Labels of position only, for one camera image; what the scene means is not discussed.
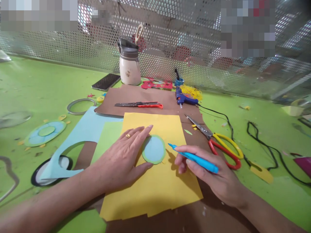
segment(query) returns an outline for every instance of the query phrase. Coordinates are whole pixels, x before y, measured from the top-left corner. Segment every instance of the blue marker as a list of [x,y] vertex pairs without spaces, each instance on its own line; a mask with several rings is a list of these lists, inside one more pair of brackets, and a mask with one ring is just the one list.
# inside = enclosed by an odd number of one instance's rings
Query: blue marker
[[[174,151],[177,151],[177,150],[175,150],[175,148],[177,147],[176,145],[172,145],[170,143],[169,143],[169,145],[173,148]],[[196,155],[191,154],[191,153],[188,153],[188,152],[178,152],[178,153],[185,156],[186,158],[196,162],[201,167],[204,167],[206,170],[213,172],[213,173],[216,173],[216,174],[218,173],[218,167],[216,167],[215,164],[212,164],[211,162],[208,162],[207,160],[202,159],[201,157],[196,156]]]

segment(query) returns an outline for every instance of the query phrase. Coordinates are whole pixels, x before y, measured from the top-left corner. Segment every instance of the scissors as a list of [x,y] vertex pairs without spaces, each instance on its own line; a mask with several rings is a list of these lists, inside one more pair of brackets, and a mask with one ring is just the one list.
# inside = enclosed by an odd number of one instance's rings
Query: scissors
[[[227,166],[230,169],[238,170],[241,167],[240,159],[242,159],[244,157],[244,155],[243,155],[241,149],[239,148],[239,146],[233,140],[231,140],[230,138],[228,138],[228,137],[226,137],[225,135],[222,135],[222,134],[216,134],[216,133],[213,134],[210,131],[208,131],[206,128],[201,126],[198,122],[193,120],[190,116],[186,115],[186,117],[194,125],[196,125],[196,127],[207,137],[208,144],[209,144],[209,146],[211,148],[211,151],[213,152],[214,155],[218,155],[217,151],[215,150],[215,147],[217,147],[220,150],[222,150],[224,153],[229,155],[234,160],[235,165],[232,165],[232,164],[229,164],[228,162],[226,162]],[[216,143],[213,140],[211,140],[211,137],[214,137],[221,145],[219,145],[218,143]],[[228,142],[230,142],[230,144],[232,144],[233,147],[237,150],[238,155],[236,155],[220,138],[223,138],[223,139],[227,140]]]

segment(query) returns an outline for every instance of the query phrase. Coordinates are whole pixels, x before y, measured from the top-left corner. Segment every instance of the woman's left hand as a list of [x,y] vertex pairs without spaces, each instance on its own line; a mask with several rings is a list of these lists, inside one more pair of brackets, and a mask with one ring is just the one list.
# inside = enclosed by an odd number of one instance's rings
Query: woman's left hand
[[146,137],[150,136],[152,127],[153,125],[147,128],[141,126],[125,131],[94,164],[86,169],[98,179],[100,194],[132,185],[153,166],[149,162],[134,166],[139,149]]

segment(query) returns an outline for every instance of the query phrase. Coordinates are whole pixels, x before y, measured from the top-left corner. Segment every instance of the smartphone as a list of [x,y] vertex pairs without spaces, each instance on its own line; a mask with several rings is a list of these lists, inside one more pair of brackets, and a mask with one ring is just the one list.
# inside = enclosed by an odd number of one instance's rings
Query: smartphone
[[100,91],[108,91],[109,87],[112,87],[120,80],[120,75],[116,74],[108,74],[103,77],[97,83],[92,85],[92,88]]

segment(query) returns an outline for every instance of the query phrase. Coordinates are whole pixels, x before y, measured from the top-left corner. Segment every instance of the perforated metal sheet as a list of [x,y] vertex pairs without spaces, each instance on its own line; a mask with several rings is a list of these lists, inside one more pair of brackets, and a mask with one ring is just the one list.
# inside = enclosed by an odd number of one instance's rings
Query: perforated metal sheet
[[[202,89],[272,99],[291,95],[296,87],[292,98],[305,95],[297,88],[311,72],[311,18],[300,1],[276,1],[277,46],[271,58],[220,56],[220,0],[78,3],[78,31],[1,31],[0,47],[8,54],[118,73],[116,42],[119,37],[133,40],[142,23],[143,77],[174,80],[178,68],[187,85]],[[92,18],[92,7],[108,9],[107,18]]]

